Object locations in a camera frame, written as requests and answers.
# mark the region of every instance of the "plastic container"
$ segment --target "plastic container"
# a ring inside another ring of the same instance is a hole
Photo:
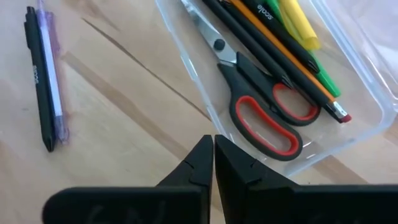
[[[180,0],[157,0],[164,21],[181,52],[181,59],[197,84],[217,130],[247,153],[284,175],[292,175],[330,154],[380,133],[392,124],[398,107],[397,72],[391,72],[394,70],[391,55],[386,55],[381,48],[384,39],[379,39],[382,30],[378,25],[382,21],[373,20],[374,14],[381,8],[385,10],[383,17],[393,15],[393,9],[385,7],[387,3],[392,4],[393,0],[379,0],[377,3],[371,0],[313,0],[312,4],[309,0],[299,2],[322,43],[322,49],[316,55],[341,89],[342,95],[338,101],[353,120],[339,124],[322,111],[313,124],[294,127],[302,135],[305,147],[297,159],[281,162],[259,152],[235,128],[228,111],[229,88],[216,67],[217,58],[196,30]],[[254,58],[201,0],[192,0],[192,3],[235,50]],[[394,21],[391,25],[397,28]],[[387,34],[393,39],[395,37],[391,32],[387,31]],[[384,50],[398,52],[398,44],[393,41],[388,44],[391,46],[383,45]],[[271,144],[289,146],[272,129],[258,122],[250,110],[242,110],[253,129]]]

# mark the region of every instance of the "wooden table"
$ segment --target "wooden table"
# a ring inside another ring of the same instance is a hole
[[[153,186],[204,134],[216,134],[153,0],[52,0],[71,141],[42,143],[23,30],[33,0],[2,1],[0,223],[40,223],[73,186]],[[395,124],[293,176],[300,184],[397,182]],[[223,222],[215,187],[213,223]]]

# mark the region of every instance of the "scissor blade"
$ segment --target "scissor blade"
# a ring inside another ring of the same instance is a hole
[[[221,61],[236,63],[236,52],[190,0],[181,0],[193,23]]]

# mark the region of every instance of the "green pencil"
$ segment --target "green pencil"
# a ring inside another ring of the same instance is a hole
[[[274,13],[274,16],[276,18],[278,18],[279,21],[281,21],[282,23],[288,22],[288,21],[284,21],[282,18],[282,14],[280,13],[280,10],[279,10],[279,1],[278,0],[264,0],[263,3],[268,4],[268,6],[272,9],[272,12]],[[315,59],[315,61],[318,64],[320,72],[315,75],[316,78],[318,79],[318,81],[330,92],[330,94],[332,94],[332,96],[339,97],[341,95],[341,92],[340,92],[339,88],[336,86],[336,84],[334,83],[334,81],[330,78],[328,72],[325,70],[323,65],[316,58],[314,52],[311,50],[309,50],[308,52],[312,55],[312,57]]]

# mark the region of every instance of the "scissor pivot screw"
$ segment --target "scissor pivot screw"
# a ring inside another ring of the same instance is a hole
[[[222,51],[225,47],[225,41],[223,39],[216,39],[216,41],[214,41],[213,47],[215,50]]]

